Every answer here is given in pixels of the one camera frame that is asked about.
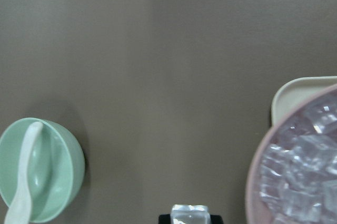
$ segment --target bowl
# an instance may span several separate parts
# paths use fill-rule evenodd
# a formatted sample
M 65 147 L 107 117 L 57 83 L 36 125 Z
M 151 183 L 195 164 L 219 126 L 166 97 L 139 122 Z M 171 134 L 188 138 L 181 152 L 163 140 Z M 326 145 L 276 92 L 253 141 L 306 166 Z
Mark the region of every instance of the bowl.
M 22 140 L 36 121 L 44 126 L 29 162 L 28 184 L 33 200 L 30 222 L 41 223 L 71 203 L 82 185 L 85 165 L 80 144 L 63 126 L 36 118 L 15 121 L 0 137 L 0 194 L 8 206 L 16 191 Z
M 246 183 L 246 193 L 245 193 L 245 206 L 246 206 L 246 217 L 249 224 L 271 224 L 273 221 L 272 211 L 266 206 L 266 204 L 260 198 L 260 167 L 262 161 L 262 155 L 266 148 L 271 144 L 275 143 L 278 135 L 286 126 L 291 125 L 294 121 L 299 123 L 298 125 L 304 126 L 310 122 L 310 120 L 323 118 L 323 113 L 314 114 L 315 108 L 319 105 L 323 109 L 327 108 L 329 110 L 328 103 L 337 105 L 337 84 L 327 87 L 324 90 L 311 96 L 309 99 L 302 101 L 296 107 L 294 107 L 288 114 L 281 118 L 265 135 L 262 139 L 257 151 L 253 157 L 248 177 Z M 314 123 L 312 127 L 308 127 L 308 135 L 328 135 L 336 141 L 337 139 L 337 122 L 334 121 L 334 127 L 328 128 L 328 125 L 324 127 Z

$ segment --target gray table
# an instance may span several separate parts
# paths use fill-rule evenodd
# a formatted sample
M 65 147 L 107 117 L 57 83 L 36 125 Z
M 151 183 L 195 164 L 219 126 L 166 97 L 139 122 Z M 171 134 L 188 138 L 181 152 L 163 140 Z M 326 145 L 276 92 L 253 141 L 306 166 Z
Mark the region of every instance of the gray table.
M 0 130 L 36 116 L 77 136 L 85 181 L 50 223 L 151 224 L 175 203 L 245 223 L 274 93 L 336 75 L 336 10 L 337 0 L 0 0 Z

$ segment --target ceramic spoon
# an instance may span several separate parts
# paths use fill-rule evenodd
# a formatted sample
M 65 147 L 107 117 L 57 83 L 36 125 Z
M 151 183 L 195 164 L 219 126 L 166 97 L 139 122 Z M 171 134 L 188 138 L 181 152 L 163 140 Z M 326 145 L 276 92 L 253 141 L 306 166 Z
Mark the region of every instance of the ceramic spoon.
M 42 127 L 42 122 L 34 122 L 29 125 L 24 135 L 19 156 L 17 188 L 4 224 L 27 224 L 31 218 L 33 202 L 28 187 L 28 164 Z

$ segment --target ice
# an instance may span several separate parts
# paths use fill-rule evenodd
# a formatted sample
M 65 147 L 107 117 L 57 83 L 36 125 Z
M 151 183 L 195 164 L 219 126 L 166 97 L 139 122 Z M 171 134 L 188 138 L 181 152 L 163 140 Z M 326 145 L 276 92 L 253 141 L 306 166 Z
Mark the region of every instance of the ice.
M 328 95 L 308 106 L 303 112 L 317 133 L 329 133 L 337 129 L 337 99 Z
M 287 151 L 271 144 L 262 156 L 261 174 L 267 177 L 280 177 L 285 169 L 288 159 Z
M 286 180 L 282 180 L 277 189 L 279 191 L 280 199 L 282 200 L 285 198 L 284 192 L 289 189 L 289 183 Z
M 292 149 L 292 161 L 301 163 L 307 169 L 319 171 L 334 157 L 337 143 L 326 135 L 302 135 L 297 137 Z
M 324 192 L 324 206 L 333 212 L 337 212 L 337 180 L 322 183 Z
M 266 204 L 273 216 L 276 216 L 278 213 L 282 212 L 281 200 L 276 202 L 268 202 Z
M 326 171 L 330 174 L 337 175 L 337 155 L 329 161 Z
M 171 210 L 172 224 L 210 224 L 211 217 L 207 206 L 175 204 Z
M 321 214 L 321 224 L 337 224 L 337 215 L 334 212 L 323 210 Z
M 271 179 L 266 176 L 261 176 L 260 196 L 262 201 L 266 203 L 279 204 L 279 184 L 280 182 L 278 179 Z
M 280 127 L 276 134 L 276 143 L 284 149 L 292 149 L 298 136 L 314 133 L 312 123 L 302 116 L 294 116 Z
M 284 176 L 291 187 L 308 193 L 316 193 L 321 188 L 321 183 L 329 179 L 324 171 L 307 169 L 302 163 L 290 163 Z
M 297 221 L 318 222 L 322 210 L 322 196 L 285 188 L 282 195 L 283 213 Z
M 281 213 L 277 214 L 274 218 L 274 221 L 272 224 L 299 224 L 298 222 L 295 222 L 290 217 L 285 216 Z

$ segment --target bowl rim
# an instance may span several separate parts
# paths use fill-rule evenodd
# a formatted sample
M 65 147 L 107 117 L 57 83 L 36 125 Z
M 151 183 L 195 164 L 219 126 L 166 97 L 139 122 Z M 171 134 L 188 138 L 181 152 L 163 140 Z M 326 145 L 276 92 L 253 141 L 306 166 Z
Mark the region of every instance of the bowl rim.
M 262 138 L 259 143 L 257 150 L 253 156 L 252 162 L 249 167 L 246 188 L 245 188 L 245 210 L 246 210 L 246 218 L 248 224 L 264 224 L 264 223 L 256 223 L 254 221 L 255 211 L 253 210 L 253 198 L 254 198 L 254 178 L 256 176 L 257 170 L 259 168 L 259 163 L 261 160 L 261 155 L 265 148 L 268 146 L 270 139 L 277 133 L 278 129 L 296 112 L 313 102 L 314 100 L 320 98 L 321 96 L 327 95 L 330 92 L 337 90 L 337 84 L 333 84 L 323 90 L 313 94 L 308 97 L 304 101 L 302 101 L 298 106 L 291 109 L 287 114 L 285 114 L 281 119 L 277 121 L 277 123 L 272 126 L 266 133 L 266 135 Z
M 23 121 L 27 121 L 27 120 L 33 120 L 33 121 L 40 121 L 42 122 L 44 125 L 46 125 L 48 128 L 50 128 L 51 130 L 53 130 L 53 132 L 58 136 L 58 138 L 61 140 L 62 142 L 62 146 L 66 152 L 66 154 L 68 155 L 69 157 L 69 162 L 70 162 L 70 166 L 71 166 L 71 172 L 70 172 L 70 183 L 69 183 L 69 186 L 67 188 L 67 191 L 65 193 L 65 196 L 62 197 L 63 198 L 63 202 L 62 204 L 57 208 L 57 211 L 55 211 L 55 213 L 53 213 L 52 215 L 50 215 L 49 217 L 47 218 L 43 218 L 43 219 L 39 219 L 39 218 L 35 218 L 35 219 L 31 219 L 30 222 L 33 222 L 33 223 L 42 223 L 42 222 L 47 222 L 47 221 L 50 221 L 52 219 L 54 219 L 56 216 L 58 216 L 65 208 L 66 206 L 68 205 L 69 203 L 69 200 L 71 198 L 71 194 L 72 194 L 72 190 L 73 190 L 73 184 L 74 184 L 74 163 L 73 163 L 73 160 L 71 158 L 71 154 L 70 154 L 70 151 L 69 151 L 69 148 L 67 146 L 67 143 L 65 142 L 63 136 L 58 132 L 58 130 L 52 125 L 50 124 L 50 122 L 52 121 L 49 121 L 49 120 L 43 120 L 43 119 L 38 119 L 38 118 L 33 118 L 33 117 L 27 117 L 27 118 L 22 118 L 22 119 L 19 119 L 19 120 L 16 120 L 14 121 L 12 124 L 10 124 L 6 129 L 5 131 L 2 133 L 2 135 L 0 136 L 0 146 L 2 144 L 2 142 L 4 141 L 4 138 L 6 137 L 6 134 L 14 127 L 16 126 L 17 124 L 19 123 L 22 123 Z M 4 202 L 6 203 L 6 205 L 9 207 L 9 202 L 8 202 L 8 199 L 6 199 L 4 197 L 4 193 L 3 193 L 3 189 L 2 189 L 2 186 L 0 185 L 0 195 L 1 197 L 3 198 Z

